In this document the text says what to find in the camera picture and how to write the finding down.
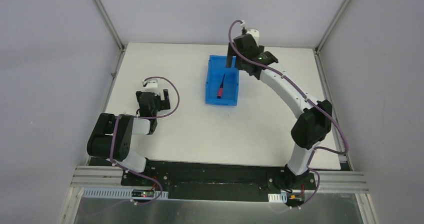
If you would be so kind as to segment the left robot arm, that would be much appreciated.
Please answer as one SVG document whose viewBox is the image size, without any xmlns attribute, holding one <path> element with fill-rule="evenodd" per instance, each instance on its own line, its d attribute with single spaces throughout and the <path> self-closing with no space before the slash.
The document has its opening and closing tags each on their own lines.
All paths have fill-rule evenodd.
<svg viewBox="0 0 424 224">
<path fill-rule="evenodd" d="M 164 99 L 159 93 L 136 92 L 138 113 L 143 118 L 133 115 L 121 115 L 119 118 L 114 114 L 101 113 L 87 143 L 88 155 L 114 160 L 125 168 L 138 173 L 144 172 L 148 159 L 131 149 L 132 137 L 154 133 L 158 125 L 158 112 L 171 108 L 169 91 L 164 89 L 163 93 Z"/>
</svg>

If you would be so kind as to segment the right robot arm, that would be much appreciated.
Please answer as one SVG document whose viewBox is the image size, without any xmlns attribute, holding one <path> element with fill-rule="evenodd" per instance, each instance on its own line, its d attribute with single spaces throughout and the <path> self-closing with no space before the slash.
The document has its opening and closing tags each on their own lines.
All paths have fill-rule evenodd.
<svg viewBox="0 0 424 224">
<path fill-rule="evenodd" d="M 314 148 L 331 130 L 332 104 L 303 91 L 289 78 L 278 59 L 257 45 L 249 33 L 234 38 L 228 44 L 227 55 L 236 57 L 236 69 L 247 72 L 271 88 L 296 118 L 290 132 L 294 141 L 292 155 L 283 172 L 273 179 L 277 188 L 289 192 L 308 176 Z"/>
</svg>

